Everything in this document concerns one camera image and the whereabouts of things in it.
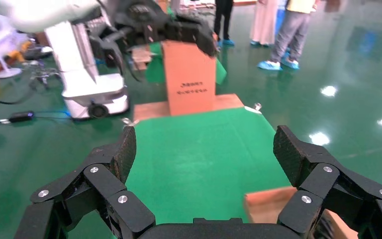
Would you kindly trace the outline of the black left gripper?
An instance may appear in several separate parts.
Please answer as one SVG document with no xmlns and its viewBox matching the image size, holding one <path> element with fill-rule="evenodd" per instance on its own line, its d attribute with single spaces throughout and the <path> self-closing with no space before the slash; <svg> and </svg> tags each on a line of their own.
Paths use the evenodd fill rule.
<svg viewBox="0 0 382 239">
<path fill-rule="evenodd" d="M 150 44 L 163 40 L 192 43 L 209 57 L 218 53 L 214 33 L 208 23 L 189 15 L 171 17 L 153 0 L 119 0 L 114 15 L 115 32 L 91 30 L 91 48 L 96 60 L 125 73 L 117 44 Z"/>
</svg>

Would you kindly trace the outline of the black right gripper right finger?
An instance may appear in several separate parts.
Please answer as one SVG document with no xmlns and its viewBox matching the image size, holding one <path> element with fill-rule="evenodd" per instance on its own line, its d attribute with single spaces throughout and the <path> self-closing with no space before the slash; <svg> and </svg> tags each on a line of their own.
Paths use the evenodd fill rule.
<svg viewBox="0 0 382 239">
<path fill-rule="evenodd" d="M 360 239 L 382 239 L 382 184 L 344 167 L 323 146 L 299 140 L 277 127 L 273 153 L 296 192 L 278 224 L 306 238 L 329 210 Z"/>
</svg>

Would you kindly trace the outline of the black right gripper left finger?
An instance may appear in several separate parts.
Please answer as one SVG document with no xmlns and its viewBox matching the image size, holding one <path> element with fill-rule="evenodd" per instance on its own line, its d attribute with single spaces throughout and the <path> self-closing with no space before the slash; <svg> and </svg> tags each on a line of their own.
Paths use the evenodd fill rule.
<svg viewBox="0 0 382 239">
<path fill-rule="evenodd" d="M 135 129 L 125 126 L 118 142 L 92 149 L 78 168 L 31 195 L 15 238 L 65 239 L 92 211 L 118 239 L 139 238 L 156 219 L 125 185 L 135 156 Z"/>
</svg>

